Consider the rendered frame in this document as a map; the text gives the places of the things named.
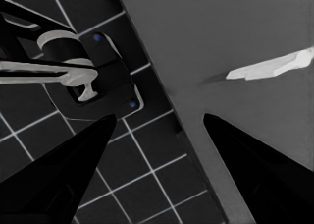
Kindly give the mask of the small white T-shaped piece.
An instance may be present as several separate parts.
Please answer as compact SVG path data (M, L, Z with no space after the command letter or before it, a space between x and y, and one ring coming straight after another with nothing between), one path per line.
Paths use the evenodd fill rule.
M314 59L314 46L275 59L263 61L228 72L227 80L247 81L277 77L290 70L308 67Z

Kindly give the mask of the dark robot body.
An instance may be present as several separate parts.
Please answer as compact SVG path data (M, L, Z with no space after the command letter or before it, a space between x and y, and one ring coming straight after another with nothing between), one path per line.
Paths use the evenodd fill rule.
M0 85L44 84L69 120L125 118L144 107L111 38L95 32L87 51L70 27L0 0Z

